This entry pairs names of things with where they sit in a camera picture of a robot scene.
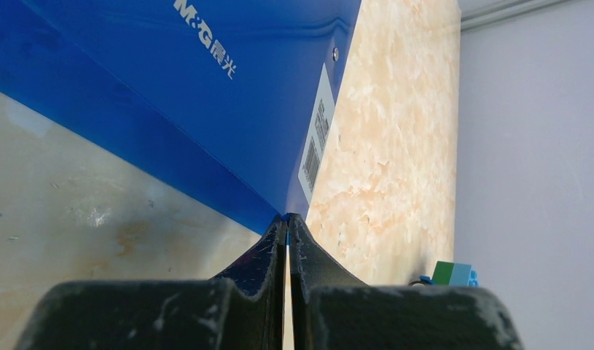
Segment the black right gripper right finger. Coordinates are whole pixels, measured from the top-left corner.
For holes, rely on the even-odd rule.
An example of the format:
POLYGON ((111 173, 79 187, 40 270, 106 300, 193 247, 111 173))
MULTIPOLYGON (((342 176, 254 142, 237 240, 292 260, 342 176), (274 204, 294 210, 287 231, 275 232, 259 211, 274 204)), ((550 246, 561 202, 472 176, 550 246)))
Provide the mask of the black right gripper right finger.
POLYGON ((370 286, 288 218, 296 349, 521 349, 505 305, 478 287, 370 286))

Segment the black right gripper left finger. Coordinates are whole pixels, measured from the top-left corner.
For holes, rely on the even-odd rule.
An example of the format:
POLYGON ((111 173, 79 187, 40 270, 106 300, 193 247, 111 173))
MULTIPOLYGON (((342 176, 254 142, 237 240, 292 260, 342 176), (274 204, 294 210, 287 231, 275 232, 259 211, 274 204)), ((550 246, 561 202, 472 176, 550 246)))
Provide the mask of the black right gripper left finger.
POLYGON ((207 280, 68 281, 36 305, 17 349, 280 349, 287 223, 207 280))

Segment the blue plastic file folder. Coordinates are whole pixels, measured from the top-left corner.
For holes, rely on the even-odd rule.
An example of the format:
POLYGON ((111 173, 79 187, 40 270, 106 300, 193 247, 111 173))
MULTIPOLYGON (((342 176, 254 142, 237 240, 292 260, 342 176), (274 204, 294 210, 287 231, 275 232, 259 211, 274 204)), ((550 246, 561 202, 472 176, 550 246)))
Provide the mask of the blue plastic file folder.
POLYGON ((359 1, 0 1, 0 92, 256 233, 306 215, 359 1))

